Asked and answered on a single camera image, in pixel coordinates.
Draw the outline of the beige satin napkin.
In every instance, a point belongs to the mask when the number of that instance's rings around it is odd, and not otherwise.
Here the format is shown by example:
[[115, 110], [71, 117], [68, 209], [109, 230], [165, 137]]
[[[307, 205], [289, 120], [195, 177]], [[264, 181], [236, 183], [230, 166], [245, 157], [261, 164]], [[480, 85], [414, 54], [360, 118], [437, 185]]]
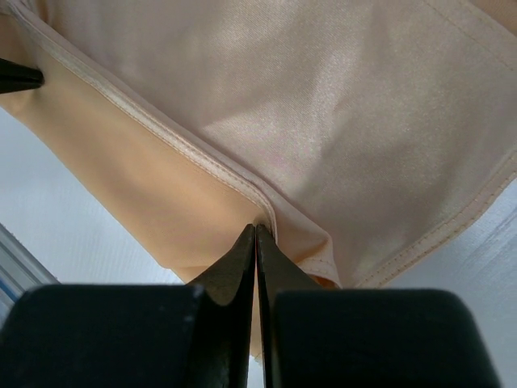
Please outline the beige satin napkin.
[[190, 281], [263, 223], [324, 286], [388, 283], [516, 177], [513, 1], [4, 1], [1, 97]]

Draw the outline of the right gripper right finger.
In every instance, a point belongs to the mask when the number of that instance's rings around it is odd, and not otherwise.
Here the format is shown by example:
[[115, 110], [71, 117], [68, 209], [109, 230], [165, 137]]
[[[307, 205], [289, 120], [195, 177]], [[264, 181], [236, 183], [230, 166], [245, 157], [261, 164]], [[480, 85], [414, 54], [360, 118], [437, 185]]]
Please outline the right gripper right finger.
[[256, 229], [268, 387], [498, 387], [473, 315], [439, 289], [325, 289]]

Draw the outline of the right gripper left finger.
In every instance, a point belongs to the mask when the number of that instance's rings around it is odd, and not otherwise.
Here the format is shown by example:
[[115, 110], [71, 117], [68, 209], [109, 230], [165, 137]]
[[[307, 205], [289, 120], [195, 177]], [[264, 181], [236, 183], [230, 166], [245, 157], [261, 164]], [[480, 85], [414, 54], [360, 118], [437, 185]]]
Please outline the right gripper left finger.
[[1, 330], [4, 387], [244, 387], [255, 228], [185, 285], [45, 285]]

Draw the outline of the front aluminium rail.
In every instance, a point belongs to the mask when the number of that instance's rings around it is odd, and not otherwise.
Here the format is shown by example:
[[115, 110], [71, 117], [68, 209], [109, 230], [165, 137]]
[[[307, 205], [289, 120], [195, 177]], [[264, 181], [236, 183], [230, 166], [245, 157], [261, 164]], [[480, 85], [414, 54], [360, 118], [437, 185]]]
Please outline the front aluminium rail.
[[0, 226], [1, 325], [28, 290], [59, 281], [4, 226]]

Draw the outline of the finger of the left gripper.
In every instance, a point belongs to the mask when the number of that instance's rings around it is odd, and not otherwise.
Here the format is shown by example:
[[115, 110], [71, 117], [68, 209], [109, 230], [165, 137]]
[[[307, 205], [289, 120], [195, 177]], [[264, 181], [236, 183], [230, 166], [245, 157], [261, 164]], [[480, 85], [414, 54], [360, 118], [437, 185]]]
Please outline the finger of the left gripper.
[[35, 90], [44, 85], [44, 75], [38, 69], [0, 60], [0, 94]]

